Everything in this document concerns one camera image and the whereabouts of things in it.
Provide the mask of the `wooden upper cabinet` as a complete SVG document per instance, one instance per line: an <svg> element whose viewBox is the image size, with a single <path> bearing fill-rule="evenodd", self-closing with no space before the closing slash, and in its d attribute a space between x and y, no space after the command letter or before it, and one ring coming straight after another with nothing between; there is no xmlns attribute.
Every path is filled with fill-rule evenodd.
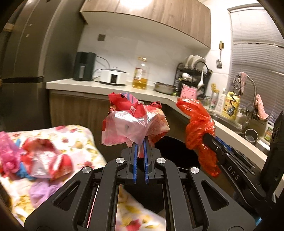
<svg viewBox="0 0 284 231"><path fill-rule="evenodd" d="M200 1L85 1L80 12L90 25L121 26L210 49L211 13Z"/></svg>

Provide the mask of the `white dish soap bottle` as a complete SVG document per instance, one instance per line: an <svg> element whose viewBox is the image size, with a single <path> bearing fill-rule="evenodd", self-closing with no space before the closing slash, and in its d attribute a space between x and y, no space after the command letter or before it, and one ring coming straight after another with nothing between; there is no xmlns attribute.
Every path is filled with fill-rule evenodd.
<svg viewBox="0 0 284 231"><path fill-rule="evenodd" d="M222 113L223 106L224 106L224 103L225 103L226 97L227 97L226 92L227 92L226 89L223 88L222 93L219 95L218 102L217 102L217 105L215 107L215 111L218 114Z"/></svg>

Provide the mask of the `red plastic bag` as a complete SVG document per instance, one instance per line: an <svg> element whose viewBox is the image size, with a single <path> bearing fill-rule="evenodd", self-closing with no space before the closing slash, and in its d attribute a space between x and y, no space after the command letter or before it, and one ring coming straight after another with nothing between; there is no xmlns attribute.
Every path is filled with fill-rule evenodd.
<svg viewBox="0 0 284 231"><path fill-rule="evenodd" d="M199 164L206 173L213 177L218 176L221 170L217 165L217 156L203 142L206 133L215 136L213 119L199 100L179 98L176 106L190 117L185 129L186 147L197 151Z"/></svg>

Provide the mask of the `black air fryer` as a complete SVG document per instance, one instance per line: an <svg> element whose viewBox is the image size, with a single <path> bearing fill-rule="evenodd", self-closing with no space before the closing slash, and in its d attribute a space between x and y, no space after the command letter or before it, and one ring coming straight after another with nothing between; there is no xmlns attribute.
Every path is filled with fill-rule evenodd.
<svg viewBox="0 0 284 231"><path fill-rule="evenodd" d="M73 69L73 80L92 81L95 60L95 53L77 52Z"/></svg>

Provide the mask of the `pink plastic wrapper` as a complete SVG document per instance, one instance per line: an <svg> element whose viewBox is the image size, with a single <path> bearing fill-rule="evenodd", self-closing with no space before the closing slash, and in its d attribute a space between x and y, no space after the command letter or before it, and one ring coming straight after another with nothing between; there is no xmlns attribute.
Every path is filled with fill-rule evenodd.
<svg viewBox="0 0 284 231"><path fill-rule="evenodd" d="M1 164L5 174L14 174L20 169L22 150L10 139L10 136L1 131Z"/></svg>

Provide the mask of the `window blinds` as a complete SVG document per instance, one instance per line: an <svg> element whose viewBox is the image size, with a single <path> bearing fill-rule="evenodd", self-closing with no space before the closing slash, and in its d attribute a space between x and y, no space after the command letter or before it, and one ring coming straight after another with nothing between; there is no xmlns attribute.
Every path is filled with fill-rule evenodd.
<svg viewBox="0 0 284 231"><path fill-rule="evenodd" d="M229 9L232 27L232 53L227 88L238 72L250 76L262 98L269 120L283 111L283 37L261 6L247 4ZM244 94L251 88L246 81Z"/></svg>

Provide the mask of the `steel sink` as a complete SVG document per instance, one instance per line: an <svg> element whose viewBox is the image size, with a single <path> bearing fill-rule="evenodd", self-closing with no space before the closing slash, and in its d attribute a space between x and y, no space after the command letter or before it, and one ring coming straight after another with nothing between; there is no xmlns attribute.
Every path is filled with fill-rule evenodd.
<svg viewBox="0 0 284 231"><path fill-rule="evenodd" d="M236 123L235 121L229 120L228 118L226 118L226 117L224 117L220 114L217 114L214 111L208 110L208 113L210 114L210 116L212 117L213 120L218 121L219 123L221 123L222 125L224 125L228 129L232 130L233 132L235 132L239 136L242 136L243 138L245 138L244 132L241 131L242 126L240 124ZM270 150L270 146L268 146L261 139L258 139L257 142L254 145L266 155L268 154L268 152Z"/></svg>

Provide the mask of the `wooden lower cabinet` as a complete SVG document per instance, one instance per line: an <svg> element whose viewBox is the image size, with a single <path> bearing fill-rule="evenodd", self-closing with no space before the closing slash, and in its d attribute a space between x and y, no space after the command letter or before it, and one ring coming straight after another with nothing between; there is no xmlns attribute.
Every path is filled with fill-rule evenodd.
<svg viewBox="0 0 284 231"><path fill-rule="evenodd" d="M81 125L88 128L93 134L96 148L108 162L119 157L121 151L127 148L124 143L115 146L102 144L102 123L110 107L108 96L63 90L50 90L49 93L53 127ZM189 121L188 118L166 103L162 103L162 110L170 126L167 136L185 142L185 128Z"/></svg>

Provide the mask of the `blue glove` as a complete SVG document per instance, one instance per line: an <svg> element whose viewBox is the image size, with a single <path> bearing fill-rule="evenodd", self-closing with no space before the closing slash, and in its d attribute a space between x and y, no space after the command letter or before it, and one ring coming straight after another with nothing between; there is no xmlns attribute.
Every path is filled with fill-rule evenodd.
<svg viewBox="0 0 284 231"><path fill-rule="evenodd" d="M33 141L34 138L27 138L21 147L16 146L16 161L18 164L18 171L16 172L19 178L27 178L28 180L34 180L35 177L32 176L33 167Z"/></svg>

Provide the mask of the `red white plastic wrapper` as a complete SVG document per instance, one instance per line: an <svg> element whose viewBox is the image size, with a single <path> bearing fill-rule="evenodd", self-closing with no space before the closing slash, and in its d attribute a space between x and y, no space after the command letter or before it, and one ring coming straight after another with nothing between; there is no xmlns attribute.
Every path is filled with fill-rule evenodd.
<svg viewBox="0 0 284 231"><path fill-rule="evenodd" d="M170 126L159 101L144 104L128 92L110 93L110 108L102 124L102 144L126 143L138 145L138 157L144 157L143 140L154 146L169 131Z"/></svg>

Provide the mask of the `wall socket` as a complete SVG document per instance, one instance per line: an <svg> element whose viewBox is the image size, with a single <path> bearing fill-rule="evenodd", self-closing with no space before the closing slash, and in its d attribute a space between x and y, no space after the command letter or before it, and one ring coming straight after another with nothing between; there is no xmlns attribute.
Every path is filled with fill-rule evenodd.
<svg viewBox="0 0 284 231"><path fill-rule="evenodd" d="M105 41L106 35L105 34L99 34L97 40L98 41Z"/></svg>

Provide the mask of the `pink utensil holder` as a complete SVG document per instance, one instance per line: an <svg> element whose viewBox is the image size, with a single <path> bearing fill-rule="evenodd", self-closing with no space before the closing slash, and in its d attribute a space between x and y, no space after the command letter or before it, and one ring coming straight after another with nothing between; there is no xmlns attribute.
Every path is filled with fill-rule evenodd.
<svg viewBox="0 0 284 231"><path fill-rule="evenodd" d="M182 84L180 97L183 99L197 99L197 88Z"/></svg>

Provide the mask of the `wooden cabinet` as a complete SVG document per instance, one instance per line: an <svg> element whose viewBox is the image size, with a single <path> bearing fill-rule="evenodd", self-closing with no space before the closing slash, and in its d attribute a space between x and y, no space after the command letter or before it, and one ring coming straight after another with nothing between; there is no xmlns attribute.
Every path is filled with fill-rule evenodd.
<svg viewBox="0 0 284 231"><path fill-rule="evenodd" d="M119 157L121 151L127 148L124 143L115 146L102 144L102 123L110 107L108 96L63 90L50 90L49 93L53 127L81 125L88 128L93 134L96 148L108 162ZM170 126L167 136L185 142L185 128L189 121L188 118L166 103L162 103L162 110Z"/></svg>
<svg viewBox="0 0 284 231"><path fill-rule="evenodd" d="M80 12L90 25L121 26L210 49L211 13L200 1L85 1Z"/></svg>

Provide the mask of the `grey refrigerator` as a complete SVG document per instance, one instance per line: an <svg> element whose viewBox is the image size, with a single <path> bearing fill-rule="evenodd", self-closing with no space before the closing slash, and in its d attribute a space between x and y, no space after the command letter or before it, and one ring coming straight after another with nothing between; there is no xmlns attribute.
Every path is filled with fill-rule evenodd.
<svg viewBox="0 0 284 231"><path fill-rule="evenodd" d="M23 1L1 36L1 130L51 126L47 83L71 78L83 1Z"/></svg>

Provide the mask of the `yellow detergent bottle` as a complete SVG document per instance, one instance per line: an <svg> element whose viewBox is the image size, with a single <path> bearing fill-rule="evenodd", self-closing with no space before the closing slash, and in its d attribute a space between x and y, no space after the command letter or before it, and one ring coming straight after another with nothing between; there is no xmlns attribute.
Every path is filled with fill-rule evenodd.
<svg viewBox="0 0 284 231"><path fill-rule="evenodd" d="M238 112L239 103L240 96L235 95L233 92L228 92L221 114L229 120L235 120Z"/></svg>

